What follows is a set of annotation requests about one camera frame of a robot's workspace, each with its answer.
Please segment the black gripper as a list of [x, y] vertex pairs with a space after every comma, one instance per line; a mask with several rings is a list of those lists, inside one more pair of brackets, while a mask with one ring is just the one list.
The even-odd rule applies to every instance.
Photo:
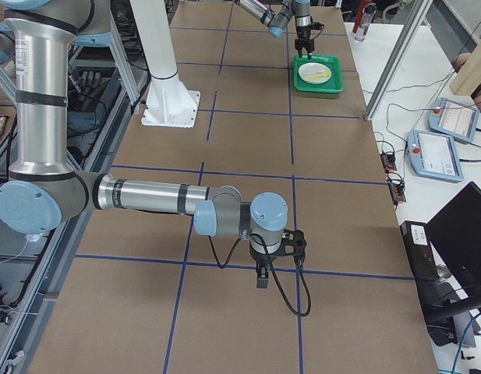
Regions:
[[302, 57], [302, 48], [306, 49], [307, 58], [309, 60], [312, 58], [314, 47], [314, 40], [311, 38], [312, 29], [312, 24], [308, 26], [296, 27], [295, 49], [297, 50], [297, 54], [300, 58]]
[[[305, 236], [300, 230], [290, 231], [283, 230], [281, 240], [275, 244], [276, 249], [267, 245], [265, 249], [262, 239], [256, 233], [250, 235], [249, 252], [256, 261], [257, 266], [267, 267], [269, 263], [274, 262], [278, 257], [292, 257], [295, 267], [298, 271], [302, 271], [305, 261]], [[269, 283], [269, 274], [266, 271], [256, 273], [256, 287], [259, 289], [267, 289]]]

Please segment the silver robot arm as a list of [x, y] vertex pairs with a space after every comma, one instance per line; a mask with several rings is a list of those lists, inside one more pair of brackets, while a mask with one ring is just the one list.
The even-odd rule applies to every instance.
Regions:
[[[290, 256], [302, 275], [306, 241], [301, 231], [286, 229], [288, 208], [282, 197], [264, 192], [242, 201], [236, 188], [115, 178], [108, 171], [115, 155], [107, 152], [100, 171], [80, 170], [67, 161], [69, 47], [78, 37], [97, 37], [111, 26], [110, 1], [0, 1], [5, 23], [15, 35], [18, 154], [8, 167], [9, 182], [0, 188], [0, 219], [14, 231], [30, 235], [57, 228], [91, 210], [110, 208], [192, 216], [197, 234], [235, 236], [249, 242], [256, 263], [256, 286], [266, 288], [268, 272], [280, 291], [273, 262]], [[258, 1], [234, 1], [271, 34], [295, 18], [296, 47], [313, 46], [309, 1], [283, 1], [273, 13]], [[200, 92], [187, 90], [179, 78], [164, 1], [130, 1], [150, 84], [144, 125], [192, 128]]]
[[307, 52], [308, 59], [313, 57], [315, 47], [311, 31], [322, 30], [324, 25], [313, 21], [310, 14], [310, 0], [283, 1], [278, 13], [255, 0], [237, 0], [234, 3], [266, 26], [273, 37], [280, 37], [291, 19], [294, 19], [296, 29], [295, 49], [300, 58], [303, 55], [303, 50]]

